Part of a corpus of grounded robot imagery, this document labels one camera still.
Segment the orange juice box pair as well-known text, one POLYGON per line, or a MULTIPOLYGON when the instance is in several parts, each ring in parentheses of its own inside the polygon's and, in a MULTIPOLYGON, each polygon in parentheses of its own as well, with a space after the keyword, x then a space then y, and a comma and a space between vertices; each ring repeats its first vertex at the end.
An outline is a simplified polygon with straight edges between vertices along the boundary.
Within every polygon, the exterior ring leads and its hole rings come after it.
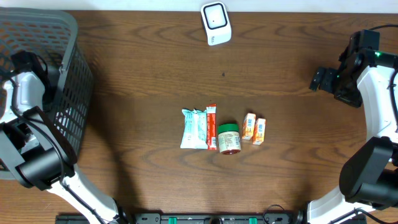
POLYGON ((266 119, 256 118, 254 113, 248 113, 243 121, 243 140, 251 140, 253 145, 260 146, 266 133, 266 119))

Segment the green lid white jar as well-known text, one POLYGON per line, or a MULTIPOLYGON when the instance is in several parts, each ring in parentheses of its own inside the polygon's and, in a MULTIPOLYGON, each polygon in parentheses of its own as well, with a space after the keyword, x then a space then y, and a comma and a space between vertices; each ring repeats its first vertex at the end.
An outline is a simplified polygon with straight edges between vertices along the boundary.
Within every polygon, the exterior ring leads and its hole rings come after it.
POLYGON ((224 155, 232 155, 241 152, 239 126, 236 123, 218 126, 218 145, 219 152, 224 155))

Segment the red snack packet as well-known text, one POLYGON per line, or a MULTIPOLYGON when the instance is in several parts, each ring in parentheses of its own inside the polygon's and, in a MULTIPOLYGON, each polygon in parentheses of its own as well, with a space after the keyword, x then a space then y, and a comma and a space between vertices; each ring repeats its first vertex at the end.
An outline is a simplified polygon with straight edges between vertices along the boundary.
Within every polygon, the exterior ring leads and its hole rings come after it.
POLYGON ((209 151, 217 150, 216 146, 216 104, 206 107, 207 120, 207 146, 209 151))

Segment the light teal snack packet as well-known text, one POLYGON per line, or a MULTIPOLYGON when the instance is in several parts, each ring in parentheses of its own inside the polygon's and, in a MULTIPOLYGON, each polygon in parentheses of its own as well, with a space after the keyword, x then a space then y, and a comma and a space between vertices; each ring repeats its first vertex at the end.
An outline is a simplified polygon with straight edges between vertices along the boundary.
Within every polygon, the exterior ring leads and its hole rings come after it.
POLYGON ((184 131, 182 149, 207 149, 207 113, 201 110, 183 109, 184 131))

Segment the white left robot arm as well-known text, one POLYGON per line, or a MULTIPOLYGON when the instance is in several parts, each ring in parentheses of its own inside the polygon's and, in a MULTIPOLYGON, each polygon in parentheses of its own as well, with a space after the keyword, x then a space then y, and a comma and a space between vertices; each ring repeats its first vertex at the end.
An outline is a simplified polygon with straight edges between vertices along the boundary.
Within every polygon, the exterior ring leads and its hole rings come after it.
POLYGON ((132 223, 112 197, 102 193, 77 165, 86 100, 55 101, 57 86, 39 55, 21 50, 2 74, 6 92, 1 115, 1 162, 26 188, 58 195, 89 223, 132 223))

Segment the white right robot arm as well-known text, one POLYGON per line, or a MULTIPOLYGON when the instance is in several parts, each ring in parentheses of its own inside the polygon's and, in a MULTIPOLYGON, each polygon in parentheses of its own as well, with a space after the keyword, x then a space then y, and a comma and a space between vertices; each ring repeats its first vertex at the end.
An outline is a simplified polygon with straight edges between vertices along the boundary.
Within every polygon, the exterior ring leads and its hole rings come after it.
POLYGON ((292 223, 366 223, 375 210, 397 207, 397 55, 379 50, 377 27, 355 32, 337 69, 319 67, 309 88, 363 107, 365 144, 344 164, 339 185, 307 203, 292 223))

